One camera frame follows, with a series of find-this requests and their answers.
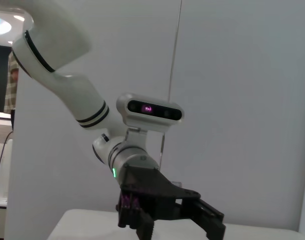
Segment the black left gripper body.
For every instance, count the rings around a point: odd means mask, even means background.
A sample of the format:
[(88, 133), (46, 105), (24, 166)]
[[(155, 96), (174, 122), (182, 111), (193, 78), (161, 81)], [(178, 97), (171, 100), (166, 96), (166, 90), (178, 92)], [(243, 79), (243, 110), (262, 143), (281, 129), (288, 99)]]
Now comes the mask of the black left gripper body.
[(120, 190), (146, 197), (144, 208), (153, 220), (180, 220), (176, 203), (201, 197), (196, 191), (173, 184), (157, 169), (134, 166), (125, 168)]

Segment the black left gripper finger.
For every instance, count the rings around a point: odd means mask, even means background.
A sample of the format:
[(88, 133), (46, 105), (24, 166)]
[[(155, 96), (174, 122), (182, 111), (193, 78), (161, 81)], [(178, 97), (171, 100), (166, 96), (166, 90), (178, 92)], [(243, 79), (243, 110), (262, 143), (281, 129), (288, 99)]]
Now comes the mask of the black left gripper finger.
[(129, 227), (136, 231), (139, 240), (151, 240), (155, 221), (149, 211), (145, 209), (146, 197), (134, 192), (120, 191), (116, 210), (118, 212), (118, 226)]
[(176, 203), (178, 219), (190, 219), (202, 228), (208, 240), (223, 240), (226, 226), (225, 215), (202, 199), (183, 199)]

